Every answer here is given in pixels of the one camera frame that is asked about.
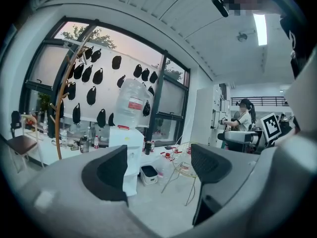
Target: white cabinet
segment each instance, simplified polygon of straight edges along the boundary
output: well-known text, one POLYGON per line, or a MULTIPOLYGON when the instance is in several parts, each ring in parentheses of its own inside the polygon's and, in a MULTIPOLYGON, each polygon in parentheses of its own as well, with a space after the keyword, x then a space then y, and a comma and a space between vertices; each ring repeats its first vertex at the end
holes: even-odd
POLYGON ((144 136, 137 129, 110 128, 109 147, 127 145, 128 168, 123 178, 123 191, 127 196, 137 194, 137 178, 141 165, 144 136))
POLYGON ((221 100, 219 85, 197 90, 195 114, 191 141, 221 147, 221 140, 217 139, 224 126, 218 121, 229 115, 230 101, 221 100))

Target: black hanging bag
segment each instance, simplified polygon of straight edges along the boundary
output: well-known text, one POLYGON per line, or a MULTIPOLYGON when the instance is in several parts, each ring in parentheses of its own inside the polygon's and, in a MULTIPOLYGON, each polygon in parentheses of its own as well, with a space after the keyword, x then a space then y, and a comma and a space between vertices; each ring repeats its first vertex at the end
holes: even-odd
POLYGON ((154 90, 153 90, 152 86, 150 86, 148 90, 149 90, 149 92, 152 93, 152 95, 154 96, 154 90))
POLYGON ((76 66, 76 62, 74 62, 73 67, 70 70, 70 73, 68 75, 68 79, 70 79, 74 75, 75 66, 76 66))
POLYGON ((143 116, 147 117, 150 114, 150 111, 151 111, 150 103, 149 101, 147 101, 143 108, 143 116))
POLYGON ((89 58, 91 57, 91 55, 92 55, 92 53, 93 53, 93 49, 94 49, 94 46, 92 46, 91 48, 89 48, 89 49, 87 49, 87 50, 85 51, 85 57, 86 57, 86 59, 89 59, 89 58))
POLYGON ((108 125, 109 126, 115 126, 114 123, 113 123, 113 113, 109 116, 108 125))
POLYGON ((73 82, 72 84, 69 85, 68 87, 68 99, 71 101, 75 99, 76 96, 76 82, 73 82))
POLYGON ((80 123, 80 104, 73 109, 73 122, 74 124, 80 123))
POLYGON ((146 68, 141 74, 142 80, 143 81, 148 81, 149 74, 150 74, 150 71, 149 71, 149 69, 146 68))
POLYGON ((119 69, 121 64, 121 56, 115 56, 112 59, 112 69, 119 69))
POLYGON ((100 128, 103 128, 106 124, 106 111, 101 109, 97 116, 97 123, 100 128))
POLYGON ((101 56, 101 49, 95 51, 92 55, 91 55, 91 62, 95 62, 97 61, 101 56))
POLYGON ((61 100, 60 109, 59 109, 59 118, 63 118, 63 117, 64 117, 64 101, 61 100))
POLYGON ((63 94, 66 94, 66 93, 68 93, 68 79, 66 80, 63 94))
POLYGON ((75 79, 80 79, 81 78, 81 74, 83 73, 83 70, 84 70, 84 63, 78 65, 76 67, 76 69, 74 70, 74 78, 75 79))
POLYGON ((117 86, 118 86, 119 88, 121 88, 121 86, 122 86, 122 84, 123 84, 123 82, 124 82, 124 78, 125 78, 125 75, 123 75, 121 78, 118 79, 118 81, 117 81, 117 86))
POLYGON ((138 64, 136 67, 135 67, 135 70, 133 72, 133 76, 135 76, 136 78, 139 78, 142 74, 142 67, 140 64, 138 64))
POLYGON ((104 69, 100 68, 94 74, 93 83, 99 85, 103 81, 104 69))
POLYGON ((150 76, 150 82, 154 84, 157 78, 158 78, 157 73, 153 71, 152 75, 150 76))
POLYGON ((87 103, 88 105, 93 105, 96 102, 96 87, 93 86, 87 93, 87 103))
POLYGON ((83 76, 81 77, 81 81, 83 81, 84 83, 89 81, 92 67, 93 66, 91 65, 87 69, 85 69, 83 76))

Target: chair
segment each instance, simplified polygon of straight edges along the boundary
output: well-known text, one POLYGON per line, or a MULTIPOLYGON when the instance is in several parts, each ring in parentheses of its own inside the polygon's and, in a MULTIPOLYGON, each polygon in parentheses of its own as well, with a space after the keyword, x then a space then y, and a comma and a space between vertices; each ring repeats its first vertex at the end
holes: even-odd
POLYGON ((27 157, 27 159, 29 159, 28 152, 37 148, 37 151, 38 151, 39 156, 40 156, 42 167, 44 168, 41 150, 38 146, 39 138, 38 138, 37 121, 36 121, 35 117, 33 117, 31 115, 21 115, 21 118, 22 118, 22 135, 18 136, 18 137, 14 137, 14 138, 6 141, 7 145, 9 146, 10 159, 12 160, 18 173, 19 173, 19 170, 18 170, 17 165, 16 165, 14 158, 12 156, 12 150, 14 151, 14 153, 16 153, 17 155, 20 155, 22 157, 22 161, 23 161, 25 170, 28 171, 28 168, 27 168, 27 165, 25 162, 25 157, 27 157), (26 119, 31 120, 35 125, 36 141, 34 139, 24 135, 24 128, 25 128, 26 119))

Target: tree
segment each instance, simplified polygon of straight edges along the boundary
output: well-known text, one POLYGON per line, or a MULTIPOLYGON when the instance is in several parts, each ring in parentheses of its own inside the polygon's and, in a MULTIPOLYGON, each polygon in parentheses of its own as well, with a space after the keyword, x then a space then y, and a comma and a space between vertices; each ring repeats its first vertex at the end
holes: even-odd
MULTIPOLYGON (((183 74, 182 72, 178 71, 178 70, 173 70, 173 69, 170 69, 168 68, 168 66, 170 65, 171 63, 171 60, 170 59, 167 59, 166 60, 166 64, 165 64, 165 70, 164 70, 164 73, 168 76, 170 76, 171 78, 174 78, 175 80, 179 80, 179 79, 182 79, 181 75, 183 74)), ((159 68, 159 64, 157 65, 153 65, 153 67, 155 67, 156 69, 159 68)))
MULTIPOLYGON (((62 35, 70 40, 77 40, 78 37, 84 32, 85 28, 81 26, 78 28, 78 26, 73 25, 73 33, 70 32, 62 32, 62 35)), ((115 49, 117 46, 113 43, 113 40, 110 39, 110 36, 107 35, 101 35, 101 29, 95 29, 93 35, 90 37, 89 40, 90 43, 95 43, 101 46, 104 46, 109 49, 115 49)))

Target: red label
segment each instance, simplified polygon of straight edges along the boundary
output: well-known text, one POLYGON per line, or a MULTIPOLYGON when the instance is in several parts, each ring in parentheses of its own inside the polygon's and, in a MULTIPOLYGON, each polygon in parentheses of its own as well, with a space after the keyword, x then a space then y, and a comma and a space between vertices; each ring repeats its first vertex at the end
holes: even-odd
POLYGON ((135 103, 135 102, 129 102, 128 108, 130 109, 136 109, 136 110, 141 110, 142 109, 142 104, 135 103))

